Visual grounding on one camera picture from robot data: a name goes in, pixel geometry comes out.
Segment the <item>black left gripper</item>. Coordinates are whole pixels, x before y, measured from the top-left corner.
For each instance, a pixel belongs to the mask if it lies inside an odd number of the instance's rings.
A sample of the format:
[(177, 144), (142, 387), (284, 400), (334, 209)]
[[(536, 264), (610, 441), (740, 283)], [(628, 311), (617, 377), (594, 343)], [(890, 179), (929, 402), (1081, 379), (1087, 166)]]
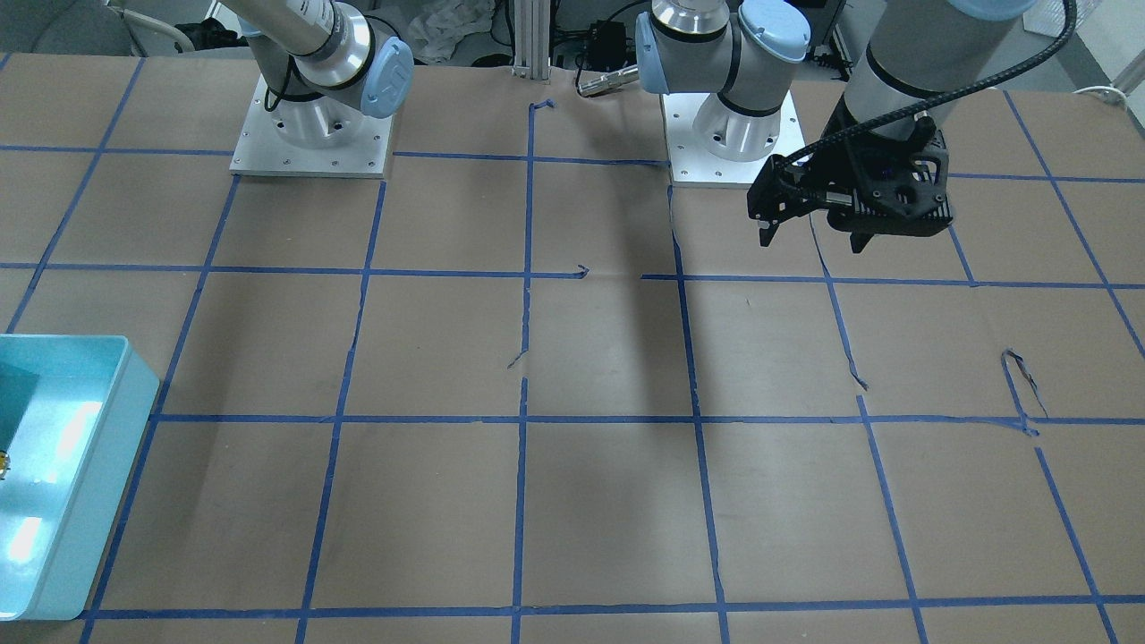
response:
[(955, 220), (947, 195), (948, 151), (927, 115), (909, 121), (903, 141), (867, 131), (810, 155), (798, 164), (773, 155), (747, 193), (747, 215), (758, 223), (761, 248), (777, 227), (826, 209), (827, 223), (848, 233), (851, 252), (879, 235), (929, 237)]

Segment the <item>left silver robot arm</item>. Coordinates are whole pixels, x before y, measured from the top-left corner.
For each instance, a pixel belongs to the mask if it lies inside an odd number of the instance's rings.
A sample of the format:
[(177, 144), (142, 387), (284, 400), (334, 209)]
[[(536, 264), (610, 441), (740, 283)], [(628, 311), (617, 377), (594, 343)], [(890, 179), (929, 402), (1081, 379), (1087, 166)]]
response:
[(955, 219), (947, 195), (942, 123), (957, 99), (1042, 65), (1077, 26), (997, 73), (988, 60), (1030, 1), (890, 1), (818, 141), (776, 152), (782, 102), (810, 50), (812, 29), (785, 1), (654, 1), (635, 19), (640, 85), (658, 95), (702, 94), (695, 133), (713, 155), (761, 160), (747, 215), (761, 246), (795, 217), (822, 209), (854, 253), (877, 236), (931, 237)]

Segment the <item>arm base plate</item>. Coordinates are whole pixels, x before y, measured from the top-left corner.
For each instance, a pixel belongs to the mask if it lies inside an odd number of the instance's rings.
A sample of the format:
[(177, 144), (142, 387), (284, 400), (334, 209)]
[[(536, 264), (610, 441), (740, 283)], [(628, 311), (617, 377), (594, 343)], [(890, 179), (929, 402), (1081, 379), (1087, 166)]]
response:
[(734, 113), (714, 94), (662, 95), (661, 107), (674, 187), (747, 189), (769, 155), (805, 144), (791, 95), (764, 117)]
[(394, 123), (393, 116), (369, 117), (335, 99), (277, 99), (259, 78), (229, 170), (240, 176), (380, 180)]

